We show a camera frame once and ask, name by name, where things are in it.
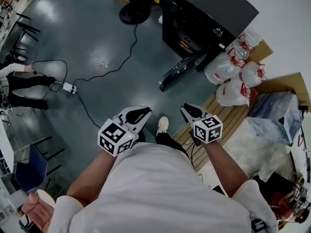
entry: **white power adapter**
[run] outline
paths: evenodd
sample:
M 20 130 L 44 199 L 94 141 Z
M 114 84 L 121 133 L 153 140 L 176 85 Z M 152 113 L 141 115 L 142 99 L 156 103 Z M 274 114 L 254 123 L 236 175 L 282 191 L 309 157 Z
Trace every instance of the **white power adapter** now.
M 75 94 L 77 92 L 77 87 L 69 83 L 64 83 L 63 89 L 69 91 L 72 94 Z

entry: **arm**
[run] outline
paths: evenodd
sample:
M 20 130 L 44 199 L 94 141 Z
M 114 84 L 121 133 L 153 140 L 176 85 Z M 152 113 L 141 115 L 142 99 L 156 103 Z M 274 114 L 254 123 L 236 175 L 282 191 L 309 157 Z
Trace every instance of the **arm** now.
M 247 175 L 218 142 L 202 143 L 202 146 L 205 148 L 225 192 L 231 198 L 248 180 Z
M 96 159 L 72 183 L 67 196 L 78 200 L 84 207 L 97 199 L 115 158 L 102 151 Z
M 4 79 L 11 72 L 35 72 L 35 68 L 32 65 L 25 66 L 17 63 L 8 65 L 7 67 L 0 70 L 0 80 Z

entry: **white sneaker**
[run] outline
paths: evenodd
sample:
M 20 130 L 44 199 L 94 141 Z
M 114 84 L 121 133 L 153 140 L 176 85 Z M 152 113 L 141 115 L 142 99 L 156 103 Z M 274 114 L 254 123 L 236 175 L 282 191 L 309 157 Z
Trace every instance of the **white sneaker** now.
M 169 128 L 169 119 L 166 116 L 163 116 L 159 120 L 159 128 L 156 132 L 156 135 L 159 133 L 166 133 L 167 129 Z

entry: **wooden pallet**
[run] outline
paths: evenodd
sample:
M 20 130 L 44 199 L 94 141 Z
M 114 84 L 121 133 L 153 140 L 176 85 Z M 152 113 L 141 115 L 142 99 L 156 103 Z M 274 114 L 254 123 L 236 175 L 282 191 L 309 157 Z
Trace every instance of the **wooden pallet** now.
M 213 94 L 203 105 L 203 107 L 211 114 L 217 115 L 223 122 L 223 136 L 219 143 L 223 146 L 228 139 L 237 130 L 239 125 L 243 122 L 249 111 L 253 108 L 255 103 L 251 103 L 249 107 L 244 106 L 221 106 L 215 99 Z M 209 162 L 209 158 L 202 146 L 194 146 L 194 142 L 190 136 L 191 127 L 189 124 L 185 124 L 181 129 L 173 136 L 173 139 L 183 146 L 187 151 L 189 158 L 192 156 L 192 163 L 195 171 L 199 171 L 206 163 Z

